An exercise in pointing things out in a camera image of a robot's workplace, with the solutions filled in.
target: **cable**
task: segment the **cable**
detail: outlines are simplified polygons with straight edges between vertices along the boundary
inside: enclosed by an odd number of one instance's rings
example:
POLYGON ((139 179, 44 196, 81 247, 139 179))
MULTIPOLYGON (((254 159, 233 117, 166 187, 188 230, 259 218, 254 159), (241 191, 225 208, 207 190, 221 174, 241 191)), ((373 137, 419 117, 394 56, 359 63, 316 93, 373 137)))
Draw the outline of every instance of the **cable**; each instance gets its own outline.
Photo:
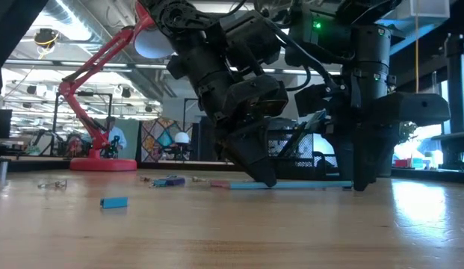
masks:
POLYGON ((354 59, 355 52, 353 51, 353 54, 349 57, 343 57, 343 56, 336 56, 334 55, 331 51, 325 49, 324 47, 314 44, 314 43, 308 43, 308 46, 311 46, 314 51, 317 52, 319 55, 325 55, 329 61, 332 61, 335 64, 347 64, 351 62, 354 59))
POLYGON ((262 12, 262 11, 261 11, 261 8, 260 8, 260 6, 259 6, 259 0, 253 0, 253 8, 254 8, 257 12, 259 12, 259 13, 262 12))
POLYGON ((416 0, 416 47, 415 47, 415 71, 416 71, 416 93, 419 93, 419 0, 416 0))
POLYGON ((21 86, 21 84, 28 78, 28 76, 31 74, 32 70, 34 70, 35 66, 33 66, 31 68, 31 70, 29 70, 29 72, 24 76, 24 78, 14 87, 14 89, 12 89, 9 93, 7 93, 4 98, 2 99, 3 101, 6 100, 7 97, 9 97, 11 94, 13 94, 18 88, 19 86, 21 86))
POLYGON ((246 1, 247 0, 241 0, 234 9, 232 9, 230 12, 225 13, 224 15, 220 16, 220 18, 225 18, 225 17, 228 17, 230 15, 233 15, 235 12, 240 10, 241 7, 243 7, 243 5, 245 4, 246 1))
POLYGON ((109 12, 111 11, 111 7, 107 7, 107 9, 105 10, 105 19, 107 20, 107 24, 109 27, 111 28, 116 28, 118 26, 120 26, 120 20, 117 21, 116 23, 112 23, 111 20, 109 19, 109 12))
POLYGON ((230 6, 229 12, 232 11, 232 8, 235 6, 235 4, 237 4, 237 3, 234 2, 234 3, 230 6))
POLYGON ((303 84, 301 84, 300 86, 288 87, 288 88, 286 88, 286 91, 292 92, 292 91, 296 91, 296 90, 301 90, 304 87, 306 87, 306 85, 308 85, 308 83, 312 80, 312 73, 309 71, 309 68, 308 67, 303 67, 303 68, 305 69, 305 72, 306 72, 306 80, 305 80, 305 82, 303 82, 303 84))
POLYGON ((359 19, 361 19, 364 15, 366 15, 366 13, 370 12, 371 10, 375 9, 375 8, 378 8, 380 5, 382 4, 385 4, 387 2, 389 2, 390 0, 384 0, 384 1, 381 1, 379 2, 378 4, 374 4, 372 5, 370 8, 368 8, 365 12, 363 12, 361 15, 359 15, 355 20, 353 20, 353 22, 351 24, 354 24, 355 22, 357 22, 359 19))
POLYGON ((294 47, 297 51, 299 51, 302 56, 306 59, 306 62, 304 65, 307 65, 308 67, 311 67, 312 69, 316 70, 318 74, 323 77, 324 83, 332 88, 335 89, 338 87, 338 85, 333 81, 331 78, 331 75, 328 73, 328 71, 324 68, 323 64, 320 63, 320 61, 316 60, 315 57, 311 56, 306 50, 304 50, 300 45, 298 45, 294 40, 292 40, 287 34, 283 33, 283 31, 278 28, 273 22, 270 20, 266 20, 268 26, 275 32, 275 34, 281 38, 288 46, 294 47))
POLYGON ((48 45, 48 46, 49 46, 49 45, 51 45, 52 42, 56 41, 58 38, 59 38, 59 33, 57 33, 57 34, 55 35, 55 37, 52 38, 52 39, 49 40, 49 41, 46 41, 46 42, 37 42, 37 41, 34 41, 34 42, 35 42, 36 45, 38 45, 38 46, 44 46, 44 45, 48 45))
MULTIPOLYGON (((47 42, 47 48, 45 48, 45 50, 49 49, 50 45, 52 42, 54 42, 54 40, 56 40, 58 37, 58 35, 56 35, 56 38, 53 39, 53 40, 50 40, 47 42)), ((48 53, 41 53, 39 55, 39 60, 42 60, 44 58, 44 56, 48 54, 48 53)), ((29 77, 29 75, 32 73, 32 71, 34 70, 36 66, 32 66, 31 69, 29 70, 29 72, 27 74, 25 74, 24 78, 14 87, 14 89, 12 89, 9 93, 7 93, 6 95, 4 95, 4 98, 3 98, 3 101, 6 100, 7 97, 9 97, 11 94, 13 94, 18 88, 19 86, 22 85, 22 83, 29 77)))

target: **small object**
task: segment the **small object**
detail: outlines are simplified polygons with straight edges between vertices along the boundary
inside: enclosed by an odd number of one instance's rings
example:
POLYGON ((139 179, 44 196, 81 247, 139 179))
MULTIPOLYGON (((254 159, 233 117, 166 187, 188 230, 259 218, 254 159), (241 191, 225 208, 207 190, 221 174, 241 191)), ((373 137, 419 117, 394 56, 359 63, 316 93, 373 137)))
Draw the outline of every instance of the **small object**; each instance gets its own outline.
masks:
POLYGON ((100 200, 100 205, 102 208, 127 207, 129 205, 129 198, 127 197, 102 198, 100 200))
POLYGON ((151 181, 152 181, 151 178, 148 178, 148 177, 145 177, 145 176, 141 176, 141 177, 139 178, 139 180, 141 180, 142 182, 151 182, 151 181))
POLYGON ((67 180, 53 182, 53 183, 46 183, 46 184, 39 184, 38 188, 67 188, 67 180))
POLYGON ((395 161, 395 167, 406 168, 406 167, 408 167, 408 161, 407 160, 396 160, 395 161))
POLYGON ((230 182, 226 180, 211 180, 210 186, 219 188, 230 188, 230 182))
POLYGON ((192 177, 192 182, 210 182, 208 179, 199 179, 198 177, 192 177))
POLYGON ((168 176, 165 179, 154 179, 151 187, 167 187, 185 184, 185 178, 177 176, 168 176))

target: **wall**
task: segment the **wall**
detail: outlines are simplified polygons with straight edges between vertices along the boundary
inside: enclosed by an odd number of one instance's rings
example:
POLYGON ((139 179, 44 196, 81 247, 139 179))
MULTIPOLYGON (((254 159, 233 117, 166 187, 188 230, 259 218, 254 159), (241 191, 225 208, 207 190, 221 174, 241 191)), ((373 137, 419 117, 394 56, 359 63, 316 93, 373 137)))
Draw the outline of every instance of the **wall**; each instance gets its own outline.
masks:
MULTIPOLYGON (((205 116, 205 112, 200 111, 197 101, 187 101, 187 108, 185 112, 186 123, 198 123, 202 117, 205 116)), ((184 98, 168 98, 164 99, 162 103, 162 116, 171 120, 183 122, 183 109, 184 109, 184 98)))

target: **wooden surface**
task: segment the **wooden surface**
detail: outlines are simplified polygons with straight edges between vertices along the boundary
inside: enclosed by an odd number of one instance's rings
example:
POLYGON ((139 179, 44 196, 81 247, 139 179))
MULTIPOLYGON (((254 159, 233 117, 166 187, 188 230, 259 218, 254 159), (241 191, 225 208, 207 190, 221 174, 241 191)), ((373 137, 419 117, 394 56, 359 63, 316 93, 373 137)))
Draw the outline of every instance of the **wooden surface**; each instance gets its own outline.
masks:
POLYGON ((359 194, 150 189, 136 173, 9 180, 0 186, 0 268, 464 268, 464 185, 382 179, 359 194), (66 190, 37 188, 63 179, 66 190), (123 196, 128 208, 99 207, 123 196))

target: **ceiling light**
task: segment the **ceiling light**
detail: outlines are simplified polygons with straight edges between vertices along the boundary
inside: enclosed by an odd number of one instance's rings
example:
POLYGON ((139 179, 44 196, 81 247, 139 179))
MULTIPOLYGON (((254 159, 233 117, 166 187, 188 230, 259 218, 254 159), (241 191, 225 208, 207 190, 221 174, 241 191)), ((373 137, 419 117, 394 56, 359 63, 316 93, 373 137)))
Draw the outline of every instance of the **ceiling light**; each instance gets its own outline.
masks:
POLYGON ((147 104, 147 105, 145 106, 145 112, 150 113, 150 112, 152 112, 153 110, 154 110, 154 108, 153 108, 151 105, 148 105, 148 104, 147 104))
MULTIPOLYGON (((28 116, 42 116, 42 117, 53 117, 53 112, 32 112, 32 111, 13 111, 13 115, 28 115, 28 116)), ((105 119, 107 114, 88 114, 91 118, 96 119, 105 119)), ((112 114, 112 117, 121 117, 124 116, 126 119, 156 119, 157 115, 147 114, 147 115, 116 115, 112 114)), ((58 112, 58 117, 75 117, 75 113, 62 113, 58 112)))
POLYGON ((4 64, 52 65, 52 61, 7 59, 4 64))
POLYGON ((132 72, 132 69, 104 68, 102 72, 132 72))
POLYGON ((108 63, 104 64, 104 67, 127 67, 127 64, 108 63))
MULTIPOLYGON (((306 75, 306 71, 305 71, 305 70, 298 70, 298 69, 284 69, 284 70, 283 70, 283 73, 285 73, 285 74, 292 74, 292 75, 306 75)), ((312 70, 310 73, 311 73, 312 75, 320 75, 320 74, 318 74, 318 72, 316 72, 316 71, 314 71, 314 70, 312 70)), ((339 74, 340 74, 340 72, 338 72, 338 71, 328 71, 328 73, 329 73, 330 75, 339 75, 339 74)))
POLYGON ((130 98, 132 96, 132 94, 130 92, 130 88, 129 87, 123 87, 122 88, 122 93, 120 95, 123 98, 130 98))
POLYGON ((71 66, 71 67, 82 67, 85 62, 61 62, 61 64, 65 66, 71 66))
MULTIPOLYGON (((88 105, 104 105, 109 106, 109 104, 104 102, 87 102, 88 105)), ((129 106, 129 103, 112 103, 112 106, 129 106)))
POLYGON ((36 94, 36 89, 37 89, 36 86, 28 86, 28 88, 26 89, 26 92, 29 94, 36 94))
POLYGON ((166 69, 167 68, 165 64, 136 64, 135 67, 150 68, 150 69, 166 69))

